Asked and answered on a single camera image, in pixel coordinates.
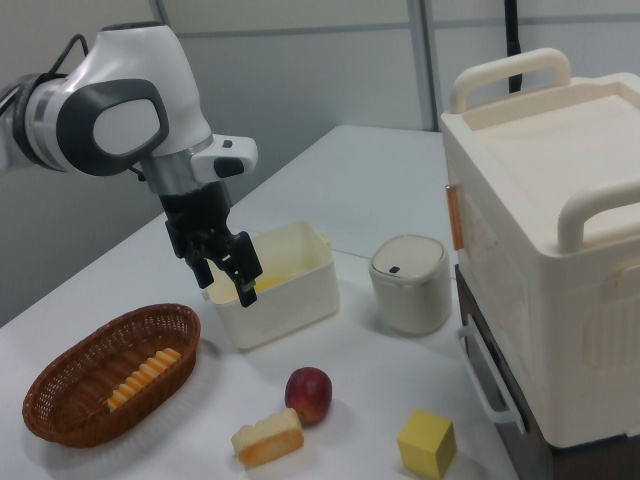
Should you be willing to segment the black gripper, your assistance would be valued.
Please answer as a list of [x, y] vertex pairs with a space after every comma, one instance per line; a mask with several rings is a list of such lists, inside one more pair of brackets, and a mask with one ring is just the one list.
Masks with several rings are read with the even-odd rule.
[[178, 258], [184, 258], [200, 289], [214, 282], [207, 259], [215, 259], [235, 286], [240, 305], [257, 300], [256, 279], [263, 273], [249, 234], [231, 234], [226, 221], [230, 198], [223, 182], [213, 182], [181, 195], [161, 195], [166, 228]]

